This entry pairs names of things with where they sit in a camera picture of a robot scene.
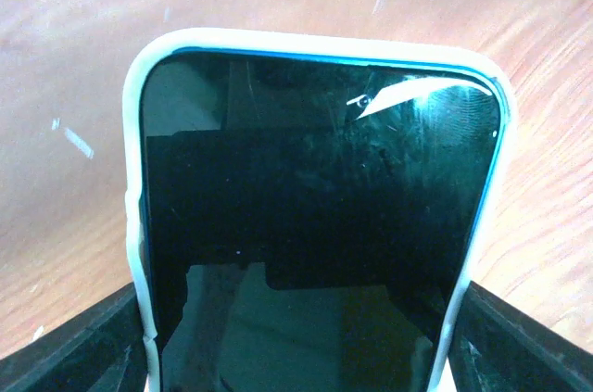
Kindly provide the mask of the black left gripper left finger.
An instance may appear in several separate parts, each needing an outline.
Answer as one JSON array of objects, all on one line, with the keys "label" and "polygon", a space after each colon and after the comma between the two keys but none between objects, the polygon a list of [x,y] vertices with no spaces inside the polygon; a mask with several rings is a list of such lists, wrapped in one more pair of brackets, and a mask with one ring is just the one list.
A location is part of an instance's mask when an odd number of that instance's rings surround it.
[{"label": "black left gripper left finger", "polygon": [[142,391],[146,379],[132,284],[1,360],[3,391]]}]

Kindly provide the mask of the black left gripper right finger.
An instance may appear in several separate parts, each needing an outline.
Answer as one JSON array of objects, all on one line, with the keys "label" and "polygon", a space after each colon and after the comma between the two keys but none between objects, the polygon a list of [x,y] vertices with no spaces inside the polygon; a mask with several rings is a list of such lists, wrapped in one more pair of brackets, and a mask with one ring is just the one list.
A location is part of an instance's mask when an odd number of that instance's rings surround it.
[{"label": "black left gripper right finger", "polygon": [[448,360],[459,391],[590,391],[592,354],[475,282]]}]

